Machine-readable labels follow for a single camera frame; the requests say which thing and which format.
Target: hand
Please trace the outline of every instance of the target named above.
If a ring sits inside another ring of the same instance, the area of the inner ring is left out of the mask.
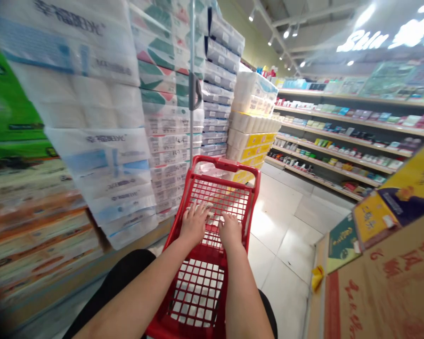
[[[186,210],[184,213],[179,239],[185,240],[191,248],[198,245],[204,238],[209,209],[210,207],[206,206],[206,202],[203,202],[196,208],[195,201],[190,205],[190,209]]]
[[[218,223],[220,239],[226,251],[236,246],[242,246],[242,223],[235,215],[222,213],[225,222]]]

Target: stacked toilet paper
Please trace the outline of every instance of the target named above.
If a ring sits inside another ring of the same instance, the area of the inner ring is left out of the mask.
[[[157,227],[127,1],[0,1],[0,48],[113,247]]]
[[[240,57],[245,38],[227,23],[215,8],[209,8],[209,34],[205,37],[206,56],[203,100],[204,129],[202,154],[226,153],[229,115],[234,100]]]
[[[200,154],[201,133],[205,128],[203,104],[194,110],[192,121],[188,108],[189,4],[190,0],[130,1],[130,21],[151,154],[150,178],[159,222],[177,212],[189,168],[190,139],[193,139],[193,154]],[[200,0],[195,0],[195,6],[195,74],[203,79],[207,6]]]
[[[255,72],[240,72],[231,106],[226,157],[261,168],[276,133],[281,127],[273,115],[278,89]],[[253,175],[239,171],[233,181],[246,183]]]

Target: metal pole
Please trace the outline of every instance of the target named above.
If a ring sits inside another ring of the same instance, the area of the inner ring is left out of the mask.
[[[189,103],[190,103],[190,168],[193,163],[193,110],[195,106],[195,0],[190,0],[190,76],[189,76]]]

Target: ceiling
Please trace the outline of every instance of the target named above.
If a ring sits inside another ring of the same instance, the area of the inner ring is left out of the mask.
[[[399,46],[388,49],[402,25],[412,19],[419,22],[424,19],[424,13],[418,13],[418,9],[424,5],[424,0],[236,1],[248,15],[253,10],[253,3],[258,6],[259,11],[266,12],[256,11],[253,24],[267,41],[273,32],[279,33],[281,41],[274,39],[272,47],[280,55],[285,51],[288,52],[297,66],[304,61],[305,67],[298,68],[302,74],[316,74],[319,68],[322,69],[322,73],[336,72],[340,69],[338,73],[344,75],[366,74],[371,73],[375,65],[384,60],[405,60],[421,58],[424,55],[424,38],[413,48]],[[364,24],[356,27],[358,19],[369,6],[375,11]],[[289,26],[293,30],[296,24],[299,25],[298,36],[293,37],[291,31],[290,36],[283,39],[282,36]],[[337,47],[344,44],[356,30],[371,32],[369,37],[377,31],[380,31],[381,35],[388,34],[389,37],[379,49],[336,52]],[[417,30],[420,29],[418,27],[406,29],[407,34],[416,36],[419,34]],[[350,60],[354,61],[352,68],[347,66]]]

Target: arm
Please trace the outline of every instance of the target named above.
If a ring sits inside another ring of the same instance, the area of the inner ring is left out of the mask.
[[[106,304],[76,335],[83,338],[140,338],[146,331],[185,257],[203,239],[208,209],[196,204],[184,214],[179,238]]]
[[[227,338],[273,338],[269,318],[259,295],[245,248],[242,224],[237,217],[223,214],[220,239],[228,258],[226,298]]]

